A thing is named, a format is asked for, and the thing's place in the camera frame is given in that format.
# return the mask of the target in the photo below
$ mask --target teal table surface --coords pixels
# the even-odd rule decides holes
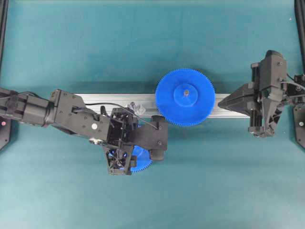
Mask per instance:
[[[188,67],[230,93],[269,49],[302,73],[293,0],[11,0],[0,85],[45,98],[57,88],[153,93]],[[86,139],[14,123],[0,153],[0,228],[303,229],[305,150],[291,109],[273,138],[248,125],[170,125],[164,161],[110,176]]]

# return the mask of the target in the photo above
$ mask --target screw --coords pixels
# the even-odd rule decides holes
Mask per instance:
[[[186,90],[184,91],[184,93],[183,93],[184,96],[188,96],[189,94],[190,94],[190,91],[187,90],[187,89],[186,89]]]
[[[96,123],[92,123],[91,128],[92,128],[93,130],[96,130],[96,129],[97,129],[97,124],[96,124]]]

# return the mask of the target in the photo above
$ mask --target large blue gear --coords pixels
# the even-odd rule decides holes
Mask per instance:
[[[194,69],[177,69],[159,82],[156,105],[169,122],[192,126],[203,122],[212,112],[215,91],[210,80]]]
[[[152,160],[149,158],[148,150],[139,146],[134,146],[132,155],[137,156],[137,166],[130,168],[133,173],[146,169],[152,163]]]

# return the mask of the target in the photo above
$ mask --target robotic arm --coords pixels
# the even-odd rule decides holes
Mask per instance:
[[[47,127],[49,125],[90,143],[103,147],[108,172],[113,175],[131,175],[137,158],[132,156],[138,145],[149,150],[152,160],[163,160],[167,149],[167,123],[162,116],[153,116],[139,127],[133,110],[113,108],[111,115],[101,106],[101,114],[86,107],[80,96],[56,90],[50,100],[35,93],[0,88],[0,116],[21,123]]]
[[[251,68],[252,81],[224,98],[218,106],[250,116],[248,131],[256,137],[268,137],[274,136],[284,106],[293,105],[296,138],[305,147],[301,137],[305,137],[305,129],[299,121],[305,116],[302,107],[305,75],[287,81],[286,60],[282,54],[271,50],[262,61],[251,64]]]

